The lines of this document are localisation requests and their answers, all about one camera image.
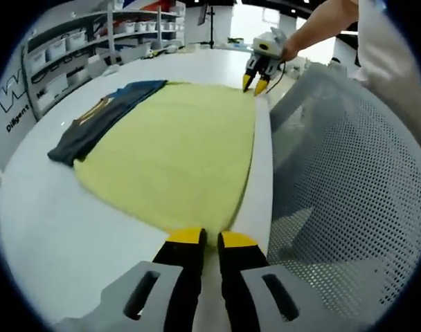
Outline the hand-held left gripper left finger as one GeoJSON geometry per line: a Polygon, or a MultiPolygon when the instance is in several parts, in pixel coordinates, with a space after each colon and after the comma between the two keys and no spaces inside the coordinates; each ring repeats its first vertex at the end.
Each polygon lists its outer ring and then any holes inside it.
{"type": "Polygon", "coordinates": [[[203,228],[173,232],[152,261],[140,261],[104,288],[92,312],[66,317],[54,331],[191,331],[206,242],[203,228]]]}

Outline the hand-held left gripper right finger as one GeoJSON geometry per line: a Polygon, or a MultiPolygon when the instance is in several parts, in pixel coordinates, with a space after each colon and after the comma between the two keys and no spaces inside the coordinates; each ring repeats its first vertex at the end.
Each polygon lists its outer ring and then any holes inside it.
{"type": "Polygon", "coordinates": [[[337,318],[314,290],[270,266],[251,237],[218,234],[222,297],[232,331],[336,331],[337,318]]]}

